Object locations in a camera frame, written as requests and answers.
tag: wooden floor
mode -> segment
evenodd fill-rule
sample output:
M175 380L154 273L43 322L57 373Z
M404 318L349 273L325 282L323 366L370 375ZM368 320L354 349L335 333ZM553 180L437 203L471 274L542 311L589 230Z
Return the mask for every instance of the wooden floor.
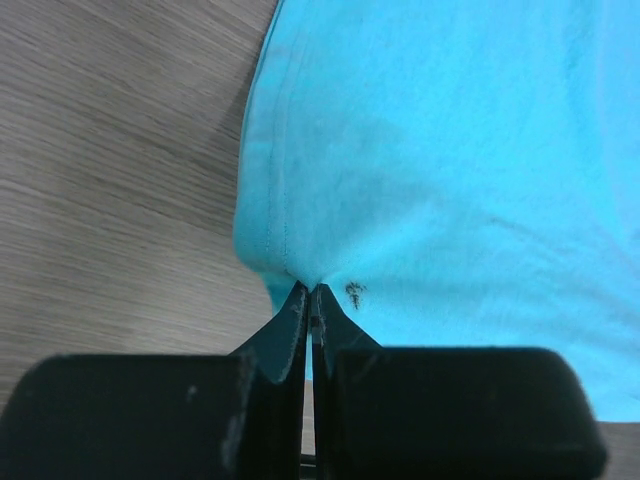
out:
M227 352L269 318L231 224L275 1L0 2L0 407L56 352ZM640 428L604 432L640 478Z

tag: dark stain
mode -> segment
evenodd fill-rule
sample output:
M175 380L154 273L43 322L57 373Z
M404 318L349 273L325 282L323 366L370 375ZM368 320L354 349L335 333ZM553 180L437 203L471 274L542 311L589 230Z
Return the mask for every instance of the dark stain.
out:
M347 286L344 287L344 291L347 292L347 295L349 295L349 299L353 304L353 308L355 308L356 310L360 308L360 297L366 290L367 287L365 287L364 285L360 285L357 282L349 282L347 283Z

